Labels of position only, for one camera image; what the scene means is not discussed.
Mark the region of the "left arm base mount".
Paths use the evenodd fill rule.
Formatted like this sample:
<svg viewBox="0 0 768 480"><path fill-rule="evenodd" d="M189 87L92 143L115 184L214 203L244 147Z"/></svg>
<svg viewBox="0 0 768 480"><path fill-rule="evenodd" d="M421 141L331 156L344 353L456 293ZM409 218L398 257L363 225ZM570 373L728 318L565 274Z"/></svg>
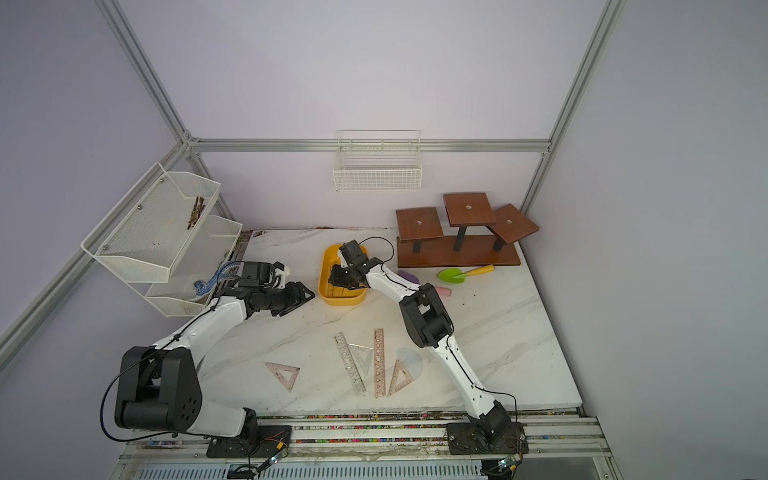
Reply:
<svg viewBox="0 0 768 480"><path fill-rule="evenodd" d="M207 458L269 458L288 447L292 426L260 425L253 410L245 409L245 413L241 432L232 438L214 437L208 445Z"/></svg>

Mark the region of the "clear patterned ruler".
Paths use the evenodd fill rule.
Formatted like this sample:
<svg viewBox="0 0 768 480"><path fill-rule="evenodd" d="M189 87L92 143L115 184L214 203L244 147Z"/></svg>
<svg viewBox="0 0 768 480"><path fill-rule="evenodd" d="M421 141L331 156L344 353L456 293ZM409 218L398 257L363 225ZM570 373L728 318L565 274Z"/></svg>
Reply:
<svg viewBox="0 0 768 480"><path fill-rule="evenodd" d="M355 392L355 395L356 396L364 395L366 393L364 381L359 373L359 370L354 361L351 350L349 349L349 344L346 340L346 337L342 332L338 332L337 334L334 335L334 340L335 340L339 355L341 357L341 360L343 362L344 370L351 383L352 389Z"/></svg>

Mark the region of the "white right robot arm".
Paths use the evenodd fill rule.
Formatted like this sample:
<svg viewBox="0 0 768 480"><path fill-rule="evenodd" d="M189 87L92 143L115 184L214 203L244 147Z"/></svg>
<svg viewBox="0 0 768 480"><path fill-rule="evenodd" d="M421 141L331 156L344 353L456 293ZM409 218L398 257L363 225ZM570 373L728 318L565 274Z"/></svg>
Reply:
<svg viewBox="0 0 768 480"><path fill-rule="evenodd" d="M331 267L329 282L348 290L376 290L398 304L409 337L443 365L464 400L469 422L486 447L500 444L512 432L513 418L464 357L453 321L434 286L410 282L377 258L358 265L343 260Z"/></svg>

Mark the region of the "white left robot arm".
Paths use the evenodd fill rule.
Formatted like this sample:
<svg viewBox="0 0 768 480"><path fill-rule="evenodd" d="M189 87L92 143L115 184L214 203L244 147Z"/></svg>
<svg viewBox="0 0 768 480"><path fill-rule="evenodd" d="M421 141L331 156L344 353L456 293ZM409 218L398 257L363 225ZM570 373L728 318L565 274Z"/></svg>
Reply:
<svg viewBox="0 0 768 480"><path fill-rule="evenodd" d="M207 399L199 367L209 351L253 314L285 316L315 298L301 282L282 288L233 287L192 320L150 346L134 346L122 357L108 388L116 390L114 423L160 434L233 440L250 450L261 443L255 412Z"/></svg>

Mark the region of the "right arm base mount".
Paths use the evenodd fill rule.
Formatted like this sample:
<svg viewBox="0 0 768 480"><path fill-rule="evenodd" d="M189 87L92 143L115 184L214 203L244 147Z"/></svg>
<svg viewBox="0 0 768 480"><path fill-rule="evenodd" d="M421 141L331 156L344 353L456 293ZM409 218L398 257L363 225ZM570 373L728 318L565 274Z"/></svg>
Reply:
<svg viewBox="0 0 768 480"><path fill-rule="evenodd" d="M478 419L449 423L446 434L452 455L524 455L529 452L523 424L516 421L499 401L493 403L488 414L481 414Z"/></svg>

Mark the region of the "clear blue triangle ruler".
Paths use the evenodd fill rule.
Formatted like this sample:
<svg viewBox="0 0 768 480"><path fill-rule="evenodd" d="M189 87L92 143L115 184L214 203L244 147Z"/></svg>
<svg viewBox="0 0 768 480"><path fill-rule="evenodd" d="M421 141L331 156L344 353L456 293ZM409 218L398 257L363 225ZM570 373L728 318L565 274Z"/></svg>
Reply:
<svg viewBox="0 0 768 480"><path fill-rule="evenodd" d="M374 349L369 346L353 343L349 343L348 346L361 377L366 378L370 374L373 365Z"/></svg>

